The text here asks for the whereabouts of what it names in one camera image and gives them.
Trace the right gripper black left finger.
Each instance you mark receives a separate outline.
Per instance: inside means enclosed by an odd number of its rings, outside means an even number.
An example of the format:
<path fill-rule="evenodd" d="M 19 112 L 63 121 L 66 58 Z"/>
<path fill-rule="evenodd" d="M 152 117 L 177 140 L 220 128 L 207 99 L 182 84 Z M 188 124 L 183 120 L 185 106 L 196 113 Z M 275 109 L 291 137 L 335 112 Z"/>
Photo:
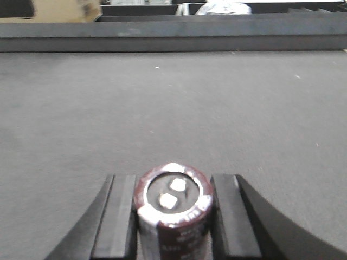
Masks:
<path fill-rule="evenodd" d="M 47 259 L 136 259 L 134 175 L 108 175 L 85 213 Z"/>

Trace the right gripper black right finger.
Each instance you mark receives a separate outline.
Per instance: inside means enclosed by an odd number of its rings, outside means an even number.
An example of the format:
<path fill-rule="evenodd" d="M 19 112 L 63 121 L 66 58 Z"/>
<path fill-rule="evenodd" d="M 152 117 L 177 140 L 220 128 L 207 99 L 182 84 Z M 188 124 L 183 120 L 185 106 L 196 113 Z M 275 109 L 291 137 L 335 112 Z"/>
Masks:
<path fill-rule="evenodd" d="M 346 259 L 346 251 L 308 232 L 243 176 L 214 174 L 213 259 Z"/>

